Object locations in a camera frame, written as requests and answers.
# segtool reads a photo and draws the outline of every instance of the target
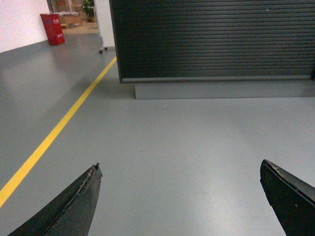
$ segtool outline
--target gray floor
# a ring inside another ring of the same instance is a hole
[[[1,63],[1,187],[115,56],[98,48],[67,35]],[[314,97],[135,100],[115,64],[0,208],[0,235],[100,162],[90,236],[284,236],[260,163],[315,186],[314,117]]]

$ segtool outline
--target red cabinet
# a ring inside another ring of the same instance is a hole
[[[60,25],[58,14],[40,14],[43,21],[48,42],[50,45],[59,45],[64,43],[63,30]]]

